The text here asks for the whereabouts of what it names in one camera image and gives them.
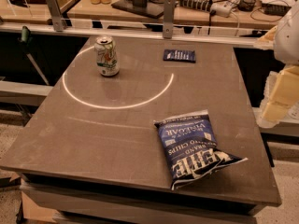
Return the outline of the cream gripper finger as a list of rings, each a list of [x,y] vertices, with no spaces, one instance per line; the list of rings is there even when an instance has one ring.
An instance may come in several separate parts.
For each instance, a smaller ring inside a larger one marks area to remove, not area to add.
[[[263,95],[261,119],[279,123],[299,101],[299,66],[288,64],[279,72],[271,71]]]

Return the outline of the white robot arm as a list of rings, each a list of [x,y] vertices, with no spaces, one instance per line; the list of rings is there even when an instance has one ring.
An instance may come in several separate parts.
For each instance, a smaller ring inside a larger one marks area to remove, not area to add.
[[[274,55],[286,66],[277,74],[261,117],[269,122],[279,123],[299,101],[299,1],[278,23]]]

